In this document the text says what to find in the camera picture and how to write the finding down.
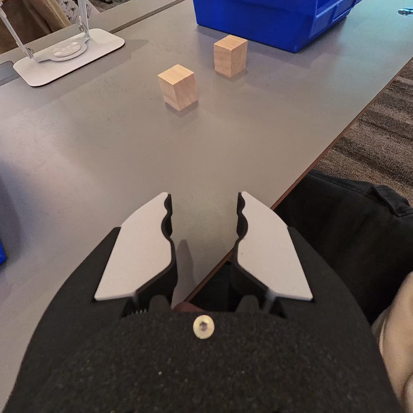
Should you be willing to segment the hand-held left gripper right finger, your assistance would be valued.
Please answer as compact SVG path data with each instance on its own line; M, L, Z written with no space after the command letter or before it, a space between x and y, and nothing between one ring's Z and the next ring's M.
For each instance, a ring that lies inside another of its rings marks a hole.
M271 312L278 298L313 301L301 261L284 221L248 192L238 193L237 235L230 293L237 311Z

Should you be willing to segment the wooden cube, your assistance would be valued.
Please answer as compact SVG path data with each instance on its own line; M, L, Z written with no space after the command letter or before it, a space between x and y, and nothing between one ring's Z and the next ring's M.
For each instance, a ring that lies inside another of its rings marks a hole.
M214 43L214 70L232 78L246 68L248 40L228 35Z
M198 101L194 72L176 64L157 75L164 101L181 111Z

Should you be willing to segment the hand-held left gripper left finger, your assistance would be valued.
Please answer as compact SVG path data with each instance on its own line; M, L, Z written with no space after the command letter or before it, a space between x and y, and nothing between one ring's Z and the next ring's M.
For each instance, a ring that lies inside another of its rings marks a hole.
M132 299L139 311L149 309L155 296L172 304L178 283L172 214L171 194L163 192L123 222L95 292L96 301Z

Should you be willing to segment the person's black pants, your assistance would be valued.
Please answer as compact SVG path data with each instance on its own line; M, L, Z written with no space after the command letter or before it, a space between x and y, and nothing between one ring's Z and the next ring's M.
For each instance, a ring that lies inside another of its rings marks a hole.
M276 207L341 277L370 324L413 269L413 209L385 185L311 170Z

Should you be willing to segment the person's cream sweatshirt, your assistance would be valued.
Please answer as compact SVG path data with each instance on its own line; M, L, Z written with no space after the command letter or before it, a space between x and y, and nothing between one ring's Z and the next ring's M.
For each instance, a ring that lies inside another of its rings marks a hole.
M413 411L413 273L372 325L392 389L403 412Z

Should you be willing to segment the tan cloth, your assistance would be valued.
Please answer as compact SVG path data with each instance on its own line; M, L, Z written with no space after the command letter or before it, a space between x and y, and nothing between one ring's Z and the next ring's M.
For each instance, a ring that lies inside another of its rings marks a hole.
M55 0L7 0L2 10L23 44L71 26Z

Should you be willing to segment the wooden document stand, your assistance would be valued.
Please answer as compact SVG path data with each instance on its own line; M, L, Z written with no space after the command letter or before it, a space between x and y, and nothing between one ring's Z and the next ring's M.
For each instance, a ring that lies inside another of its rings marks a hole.
M23 44L1 8L1 20L25 54L14 64L11 61L1 64L1 85L20 77L31 87L44 86L121 49L125 45L124 39L100 28L89 28L88 3L78 1L80 34L38 52Z

